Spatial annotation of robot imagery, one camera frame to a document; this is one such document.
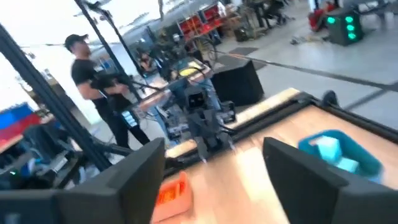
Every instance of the black cap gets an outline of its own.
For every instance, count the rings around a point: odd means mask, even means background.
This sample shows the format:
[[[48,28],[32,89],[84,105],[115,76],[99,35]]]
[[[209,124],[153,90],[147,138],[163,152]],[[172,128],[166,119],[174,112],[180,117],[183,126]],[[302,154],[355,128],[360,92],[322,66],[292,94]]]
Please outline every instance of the black cap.
[[[72,52],[70,48],[72,47],[73,44],[75,44],[76,42],[85,41],[87,38],[88,34],[85,35],[72,34],[65,39],[64,45],[70,52]]]

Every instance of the green light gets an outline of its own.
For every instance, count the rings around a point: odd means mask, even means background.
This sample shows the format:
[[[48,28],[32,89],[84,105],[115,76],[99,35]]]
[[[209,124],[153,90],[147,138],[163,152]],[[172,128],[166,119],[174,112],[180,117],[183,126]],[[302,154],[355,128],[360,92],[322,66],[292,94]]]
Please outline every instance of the green light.
[[[350,34],[348,34],[348,38],[349,38],[350,40],[353,40],[353,39],[356,38],[356,35],[353,34],[353,33],[350,33]]]
[[[354,19],[351,16],[346,17],[346,22],[353,22]]]
[[[354,31],[354,30],[355,30],[355,27],[354,27],[353,25],[348,25],[348,26],[347,26],[347,30],[349,30],[349,31]]]
[[[328,23],[334,24],[336,22],[336,19],[333,17],[328,17]]]

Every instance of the gray floor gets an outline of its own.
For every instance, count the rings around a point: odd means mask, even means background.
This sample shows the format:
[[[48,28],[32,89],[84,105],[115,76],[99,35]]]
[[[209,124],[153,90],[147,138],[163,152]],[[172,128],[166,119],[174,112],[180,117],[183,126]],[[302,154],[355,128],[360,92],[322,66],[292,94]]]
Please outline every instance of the gray floor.
[[[256,48],[254,51],[248,49],[245,55],[254,60],[286,65],[268,65],[257,70],[266,96],[290,87],[316,97],[327,90],[335,90],[342,107],[397,129],[398,104],[394,101],[398,98],[396,19],[388,15],[387,26],[381,29],[376,16],[362,18],[365,29],[373,31],[363,41],[349,47],[321,42],[290,45],[293,36],[311,33],[308,5],[299,2],[289,6],[285,13],[296,20],[257,40],[237,43],[234,39],[226,39],[217,49],[230,52],[237,47]],[[153,121],[143,121],[141,126],[151,139],[164,136]],[[87,128],[103,141],[114,141],[104,123]],[[131,138],[130,145],[132,148],[141,146],[135,138]]]

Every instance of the orange container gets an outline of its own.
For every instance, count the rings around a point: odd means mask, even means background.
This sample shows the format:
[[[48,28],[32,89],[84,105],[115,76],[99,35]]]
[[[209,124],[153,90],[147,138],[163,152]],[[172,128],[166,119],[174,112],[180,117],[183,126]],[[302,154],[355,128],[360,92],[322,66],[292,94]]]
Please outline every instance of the orange container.
[[[180,172],[177,180],[160,186],[152,222],[159,222],[186,212],[192,207],[192,188],[187,173]]]

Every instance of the black t-shirt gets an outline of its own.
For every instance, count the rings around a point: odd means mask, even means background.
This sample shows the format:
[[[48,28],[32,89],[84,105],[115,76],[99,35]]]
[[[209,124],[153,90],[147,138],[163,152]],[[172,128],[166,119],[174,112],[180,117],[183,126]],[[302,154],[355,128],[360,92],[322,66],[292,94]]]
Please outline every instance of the black t-shirt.
[[[72,79],[76,86],[84,82],[94,79],[94,75],[97,73],[95,70],[95,63],[91,60],[76,59],[72,65]],[[115,102],[115,109],[121,111],[128,107],[131,103],[122,94],[112,95]],[[106,98],[99,98],[93,100],[96,109],[100,115],[108,114],[112,112],[112,108]]]

